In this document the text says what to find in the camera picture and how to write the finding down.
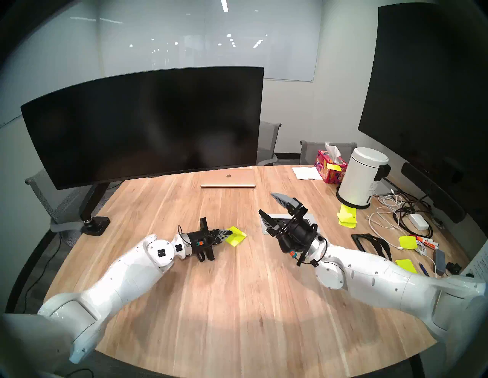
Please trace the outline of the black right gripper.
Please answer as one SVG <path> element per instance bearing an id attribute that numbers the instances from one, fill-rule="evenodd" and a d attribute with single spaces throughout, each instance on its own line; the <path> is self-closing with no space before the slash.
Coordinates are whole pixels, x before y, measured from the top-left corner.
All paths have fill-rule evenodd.
<path id="1" fill-rule="evenodd" d="M 287 210 L 292 218 L 297 219 L 273 219 L 260 209 L 259 216 L 266 232 L 278 240 L 280 249 L 284 254 L 307 252 L 312 241 L 318 235 L 318 225 L 309 223 L 308 219 L 303 218 L 308 209 L 296 198 L 281 193 L 270 194 L 278 204 Z"/>

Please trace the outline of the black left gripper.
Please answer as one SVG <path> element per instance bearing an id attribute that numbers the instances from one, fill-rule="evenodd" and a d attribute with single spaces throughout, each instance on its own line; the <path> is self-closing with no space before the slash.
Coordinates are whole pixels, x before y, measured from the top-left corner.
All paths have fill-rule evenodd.
<path id="1" fill-rule="evenodd" d="M 209 230 L 206 218 L 200 218 L 200 230 L 187 234 L 191 251 L 200 262 L 206 259 L 214 261 L 213 245 L 222 243 L 233 234 L 232 230 L 213 229 Z"/>

